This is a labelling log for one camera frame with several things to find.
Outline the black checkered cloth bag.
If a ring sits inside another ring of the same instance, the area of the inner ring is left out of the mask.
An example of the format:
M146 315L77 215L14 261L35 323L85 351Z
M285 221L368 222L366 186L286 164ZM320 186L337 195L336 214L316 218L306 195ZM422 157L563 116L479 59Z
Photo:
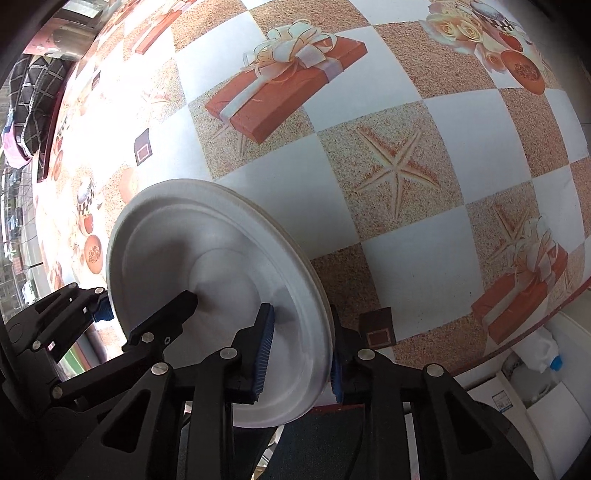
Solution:
M22 169L47 145L51 119L73 63L23 53L8 78L9 107L2 129L7 164Z

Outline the checkered patterned tablecloth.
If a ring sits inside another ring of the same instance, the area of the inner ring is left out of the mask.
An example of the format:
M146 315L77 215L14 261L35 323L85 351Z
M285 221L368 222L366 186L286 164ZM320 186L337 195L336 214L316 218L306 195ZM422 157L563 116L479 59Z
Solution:
M306 19L365 56L263 143L205 105L273 28ZM472 306L543 218L566 271L528 318L590 277L590 84L526 1L121 1L64 96L37 188L40 294L101 285L83 256L170 178L221 184L301 245L342 321L393 313L400 362L491 364Z

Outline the person legs dark trousers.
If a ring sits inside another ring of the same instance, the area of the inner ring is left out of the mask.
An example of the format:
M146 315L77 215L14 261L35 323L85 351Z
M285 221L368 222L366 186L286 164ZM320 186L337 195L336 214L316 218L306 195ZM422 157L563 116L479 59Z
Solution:
M287 424L263 479L365 479L363 407L321 408Z

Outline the large white paper plate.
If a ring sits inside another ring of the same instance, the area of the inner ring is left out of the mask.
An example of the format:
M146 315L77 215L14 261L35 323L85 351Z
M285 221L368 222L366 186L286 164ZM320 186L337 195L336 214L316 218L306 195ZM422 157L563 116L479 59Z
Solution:
M293 236L256 202L221 184L213 186L228 203L228 219L263 251L283 280L297 307L300 322L334 329L331 307L320 277Z

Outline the white plastic jug blue cap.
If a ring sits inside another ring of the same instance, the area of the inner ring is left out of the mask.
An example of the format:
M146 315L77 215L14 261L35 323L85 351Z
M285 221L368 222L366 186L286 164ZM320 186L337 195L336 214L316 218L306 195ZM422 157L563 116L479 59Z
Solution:
M512 350L529 369L540 374L546 370L559 371L563 366L559 346L545 327L532 332L515 344Z

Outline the metal cup peeling pink paint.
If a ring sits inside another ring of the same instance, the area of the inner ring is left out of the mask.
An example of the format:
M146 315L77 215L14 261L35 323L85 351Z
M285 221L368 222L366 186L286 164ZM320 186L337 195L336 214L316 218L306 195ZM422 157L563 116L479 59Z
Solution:
M111 13L111 1L67 1L34 35L23 53L80 60Z

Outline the white paper bowl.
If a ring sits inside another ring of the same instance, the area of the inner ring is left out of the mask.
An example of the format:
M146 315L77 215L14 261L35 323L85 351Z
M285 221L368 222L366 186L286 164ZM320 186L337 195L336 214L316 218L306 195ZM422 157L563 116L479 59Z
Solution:
M224 186L174 179L139 192L111 232L106 281L125 332L179 293L197 296L197 310L164 352L174 367L228 347L260 305L273 306L263 392L256 403L235 406L238 427L297 420L329 382L335 333L315 269L269 214Z

